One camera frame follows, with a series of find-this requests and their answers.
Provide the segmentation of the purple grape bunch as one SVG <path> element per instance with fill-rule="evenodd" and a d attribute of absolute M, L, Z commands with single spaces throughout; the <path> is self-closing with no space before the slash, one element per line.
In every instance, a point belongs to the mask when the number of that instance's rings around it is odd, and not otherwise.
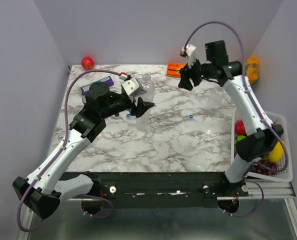
<path fill-rule="evenodd" d="M 265 176 L 272 176 L 276 174 L 277 169 L 277 163 L 273 163 L 268 160 L 262 159 L 256 162 L 255 165 L 253 165 L 253 167 L 250 169 L 250 172 Z"/>

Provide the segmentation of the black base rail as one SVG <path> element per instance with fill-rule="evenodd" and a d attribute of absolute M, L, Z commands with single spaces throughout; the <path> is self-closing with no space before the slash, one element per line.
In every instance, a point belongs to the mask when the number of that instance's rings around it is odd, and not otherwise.
<path fill-rule="evenodd" d="M 245 181 L 223 172 L 89 172 L 97 180 L 80 196 L 85 207 L 110 209 L 217 208 L 218 198 L 248 196 Z"/>

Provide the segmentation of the orange razor box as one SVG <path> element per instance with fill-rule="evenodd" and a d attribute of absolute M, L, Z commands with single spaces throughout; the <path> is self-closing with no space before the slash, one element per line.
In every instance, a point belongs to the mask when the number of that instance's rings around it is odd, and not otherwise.
<path fill-rule="evenodd" d="M 166 76 L 180 78 L 180 70 L 185 66 L 182 63 L 169 62 L 167 65 Z"/>

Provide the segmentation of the red apple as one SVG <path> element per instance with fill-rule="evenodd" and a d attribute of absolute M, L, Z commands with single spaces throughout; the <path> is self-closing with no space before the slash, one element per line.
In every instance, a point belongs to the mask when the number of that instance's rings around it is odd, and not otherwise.
<path fill-rule="evenodd" d="M 85 71 L 89 71 L 94 68 L 95 63 L 91 57 L 86 56 L 81 60 L 81 66 Z"/>

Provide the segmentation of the white plastic basket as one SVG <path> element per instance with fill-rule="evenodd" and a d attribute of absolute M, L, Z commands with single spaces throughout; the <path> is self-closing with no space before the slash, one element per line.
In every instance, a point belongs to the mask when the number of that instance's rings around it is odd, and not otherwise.
<path fill-rule="evenodd" d="M 247 176 L 266 181 L 289 183 L 293 179 L 293 166 L 286 119 L 278 113 L 270 111 L 266 111 L 265 113 L 274 124 L 283 127 L 281 139 L 286 147 L 288 161 L 286 161 L 285 152 L 281 144 L 277 143 L 273 150 L 260 160 L 262 164 L 266 164 L 267 167 L 274 168 L 277 171 L 264 173 L 265 170 L 260 166 L 257 166 L 256 168 L 251 169 Z"/>

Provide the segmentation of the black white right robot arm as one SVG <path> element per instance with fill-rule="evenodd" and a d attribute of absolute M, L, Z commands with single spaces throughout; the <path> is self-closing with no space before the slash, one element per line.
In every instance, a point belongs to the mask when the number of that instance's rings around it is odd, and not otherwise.
<path fill-rule="evenodd" d="M 275 125 L 266 115 L 242 72 L 238 61 L 229 61 L 223 40 L 205 44 L 207 63 L 201 64 L 196 56 L 196 47 L 184 46 L 180 55 L 187 63 L 180 69 L 179 88 L 191 91 L 202 80 L 216 80 L 218 85 L 230 96 L 235 104 L 246 132 L 246 138 L 236 144 L 236 156 L 225 171 L 226 179 L 218 184 L 219 192 L 230 196 L 237 190 L 252 163 L 267 156 L 284 133 L 280 124 Z"/>

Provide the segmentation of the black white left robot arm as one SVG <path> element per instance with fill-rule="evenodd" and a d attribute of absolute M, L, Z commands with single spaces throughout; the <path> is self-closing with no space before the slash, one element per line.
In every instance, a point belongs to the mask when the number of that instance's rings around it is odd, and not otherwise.
<path fill-rule="evenodd" d="M 85 95 L 83 109 L 73 118 L 61 143 L 47 159 L 26 178 L 17 177 L 13 188 L 18 198 L 41 219 L 50 217 L 62 201 L 86 195 L 95 197 L 100 179 L 92 173 L 81 173 L 70 180 L 60 180 L 73 160 L 89 146 L 106 127 L 105 119 L 129 111 L 140 118 L 154 103 L 140 97 L 143 85 L 132 78 L 121 84 L 121 93 L 110 90 L 104 82 L 93 83 Z"/>

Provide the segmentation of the green toy fruit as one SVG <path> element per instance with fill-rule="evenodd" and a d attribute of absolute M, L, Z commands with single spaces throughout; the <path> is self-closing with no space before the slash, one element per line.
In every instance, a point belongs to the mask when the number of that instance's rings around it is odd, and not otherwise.
<path fill-rule="evenodd" d="M 237 135 L 234 139 L 234 150 L 236 150 L 237 143 L 245 139 L 245 135 Z"/>

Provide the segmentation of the purple white flat box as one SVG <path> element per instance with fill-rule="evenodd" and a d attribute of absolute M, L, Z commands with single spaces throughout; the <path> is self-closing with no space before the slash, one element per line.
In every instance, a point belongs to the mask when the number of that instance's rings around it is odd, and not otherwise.
<path fill-rule="evenodd" d="M 94 82 L 88 83 L 88 84 L 80 87 L 81 94 L 83 96 L 85 96 L 89 92 L 92 85 L 94 85 L 94 84 L 98 85 L 100 83 L 104 83 L 109 87 L 112 87 L 114 85 L 113 79 L 110 76 L 107 76 L 107 77 L 101 78 L 99 80 L 96 80 Z"/>

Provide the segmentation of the red dragon fruit toy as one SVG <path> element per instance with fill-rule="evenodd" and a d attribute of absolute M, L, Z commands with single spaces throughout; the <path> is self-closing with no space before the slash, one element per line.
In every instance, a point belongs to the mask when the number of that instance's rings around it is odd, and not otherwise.
<path fill-rule="evenodd" d="M 236 135 L 247 136 L 246 128 L 242 119 L 239 119 L 234 124 L 234 133 Z"/>

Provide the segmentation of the clear plastic bottle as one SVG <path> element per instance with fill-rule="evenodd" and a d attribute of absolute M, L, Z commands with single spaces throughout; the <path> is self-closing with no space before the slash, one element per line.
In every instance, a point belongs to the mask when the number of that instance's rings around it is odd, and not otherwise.
<path fill-rule="evenodd" d="M 222 87 L 217 86 L 213 88 L 208 96 L 206 102 L 206 108 L 208 110 L 213 110 L 219 108 L 224 100 L 225 91 Z"/>
<path fill-rule="evenodd" d="M 140 95 L 143 101 L 145 102 L 153 102 L 155 96 L 155 85 L 151 78 L 151 75 L 145 73 L 142 75 L 140 80 L 144 93 Z"/>
<path fill-rule="evenodd" d="M 139 131 L 146 132 L 150 125 L 150 110 L 146 111 L 141 117 L 137 118 L 135 125 Z"/>

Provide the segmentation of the orange snack bag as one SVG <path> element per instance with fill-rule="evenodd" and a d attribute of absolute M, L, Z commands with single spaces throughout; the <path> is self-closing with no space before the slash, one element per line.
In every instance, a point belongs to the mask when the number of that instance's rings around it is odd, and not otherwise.
<path fill-rule="evenodd" d="M 260 61 L 255 55 L 252 55 L 246 61 L 245 73 L 246 73 L 246 76 L 248 77 L 248 80 L 249 80 L 250 84 L 255 83 L 259 79 L 259 76 L 260 76 Z"/>

